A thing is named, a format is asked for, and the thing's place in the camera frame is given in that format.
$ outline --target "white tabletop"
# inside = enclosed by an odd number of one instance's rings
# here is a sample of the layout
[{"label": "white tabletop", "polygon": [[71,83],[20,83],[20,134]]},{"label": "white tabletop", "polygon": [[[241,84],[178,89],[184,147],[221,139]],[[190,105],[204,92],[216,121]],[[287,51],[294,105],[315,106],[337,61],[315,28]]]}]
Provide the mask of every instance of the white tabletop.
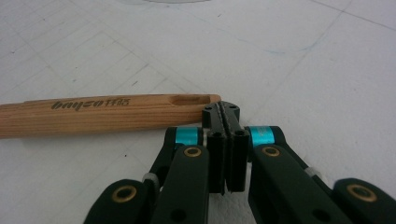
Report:
[{"label": "white tabletop", "polygon": [[[241,125],[280,126],[330,187],[396,197],[394,1],[2,0],[0,15],[0,104],[217,93]],[[108,185],[141,179],[164,132],[0,140],[0,223],[83,222]],[[254,223],[247,196],[211,195],[209,223]]]}]

